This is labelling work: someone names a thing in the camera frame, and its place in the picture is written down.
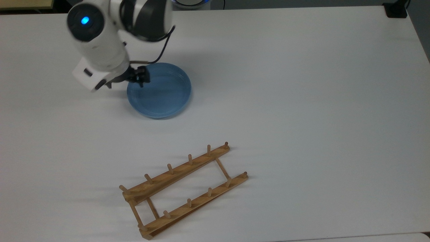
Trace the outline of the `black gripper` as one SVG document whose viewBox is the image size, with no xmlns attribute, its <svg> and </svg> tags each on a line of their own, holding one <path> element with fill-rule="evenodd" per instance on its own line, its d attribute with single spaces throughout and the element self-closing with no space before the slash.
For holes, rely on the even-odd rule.
<svg viewBox="0 0 430 242">
<path fill-rule="evenodd" d="M 138 87 L 143 88 L 144 85 L 150 83 L 151 80 L 146 66 L 138 66 L 136 70 L 133 67 L 128 67 L 123 74 L 106 82 L 106 86 L 111 89 L 112 83 L 120 83 L 123 81 L 136 83 Z"/>
</svg>

